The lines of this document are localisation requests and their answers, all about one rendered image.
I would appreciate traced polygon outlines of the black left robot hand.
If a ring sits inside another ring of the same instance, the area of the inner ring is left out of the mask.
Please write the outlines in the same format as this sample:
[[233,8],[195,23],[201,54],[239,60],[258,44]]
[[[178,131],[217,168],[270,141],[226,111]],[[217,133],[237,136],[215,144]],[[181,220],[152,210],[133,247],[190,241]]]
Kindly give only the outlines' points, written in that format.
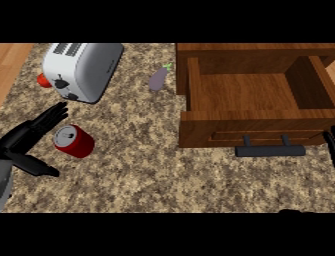
[[16,125],[0,138],[0,160],[10,160],[15,167],[32,176],[59,176],[59,171],[26,152],[68,117],[66,111],[66,103],[59,102],[32,120]]

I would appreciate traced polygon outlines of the red can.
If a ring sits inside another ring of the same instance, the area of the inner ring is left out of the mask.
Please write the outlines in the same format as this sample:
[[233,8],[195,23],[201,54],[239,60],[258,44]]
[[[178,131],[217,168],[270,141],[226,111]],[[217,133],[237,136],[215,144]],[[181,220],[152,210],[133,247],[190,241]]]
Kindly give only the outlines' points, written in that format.
[[66,125],[59,128],[54,133],[53,144],[59,151],[75,158],[84,158],[94,148],[93,137],[77,125]]

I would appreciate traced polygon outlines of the wooden drawer front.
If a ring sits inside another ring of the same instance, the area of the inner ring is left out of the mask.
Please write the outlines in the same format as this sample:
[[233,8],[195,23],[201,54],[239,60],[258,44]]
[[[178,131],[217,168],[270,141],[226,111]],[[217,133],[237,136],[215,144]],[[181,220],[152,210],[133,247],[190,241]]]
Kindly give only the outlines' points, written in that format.
[[322,132],[335,125],[335,109],[187,111],[180,113],[178,147],[209,148],[325,143]]

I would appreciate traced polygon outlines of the wooden drawer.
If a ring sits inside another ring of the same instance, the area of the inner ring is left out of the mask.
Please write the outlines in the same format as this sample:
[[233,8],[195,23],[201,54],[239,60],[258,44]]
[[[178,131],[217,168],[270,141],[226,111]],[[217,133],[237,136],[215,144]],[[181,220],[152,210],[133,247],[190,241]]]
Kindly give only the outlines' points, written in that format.
[[229,63],[208,70],[201,58],[187,59],[192,111],[335,109],[335,84],[317,56],[298,56],[283,68],[263,71]]
[[325,143],[322,132],[335,125],[335,109],[187,111],[180,113],[178,147],[209,148]]

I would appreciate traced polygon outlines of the red round object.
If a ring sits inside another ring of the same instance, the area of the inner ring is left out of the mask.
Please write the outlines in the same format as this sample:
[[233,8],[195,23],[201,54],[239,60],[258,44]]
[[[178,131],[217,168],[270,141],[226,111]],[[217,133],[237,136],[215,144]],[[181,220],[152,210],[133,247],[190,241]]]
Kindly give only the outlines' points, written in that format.
[[37,83],[38,83],[38,85],[40,85],[41,87],[44,87],[44,88],[50,88],[50,87],[51,87],[51,84],[50,84],[50,82],[48,82],[48,80],[46,79],[46,77],[44,77],[43,74],[40,74],[40,75],[37,76]]

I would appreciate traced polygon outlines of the silver toaster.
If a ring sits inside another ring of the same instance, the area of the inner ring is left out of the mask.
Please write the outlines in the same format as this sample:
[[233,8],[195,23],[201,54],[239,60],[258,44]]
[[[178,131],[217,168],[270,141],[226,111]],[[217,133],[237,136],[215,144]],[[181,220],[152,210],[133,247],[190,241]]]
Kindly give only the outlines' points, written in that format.
[[62,98],[94,104],[119,62],[121,43],[53,43],[41,70]]

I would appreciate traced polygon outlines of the purple eggplant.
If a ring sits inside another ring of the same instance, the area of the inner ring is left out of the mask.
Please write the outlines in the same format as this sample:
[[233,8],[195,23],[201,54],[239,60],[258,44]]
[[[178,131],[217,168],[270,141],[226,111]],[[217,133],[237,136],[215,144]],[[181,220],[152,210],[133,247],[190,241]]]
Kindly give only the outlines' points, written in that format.
[[149,78],[149,89],[158,91],[164,86],[164,80],[171,68],[171,64],[164,64]]

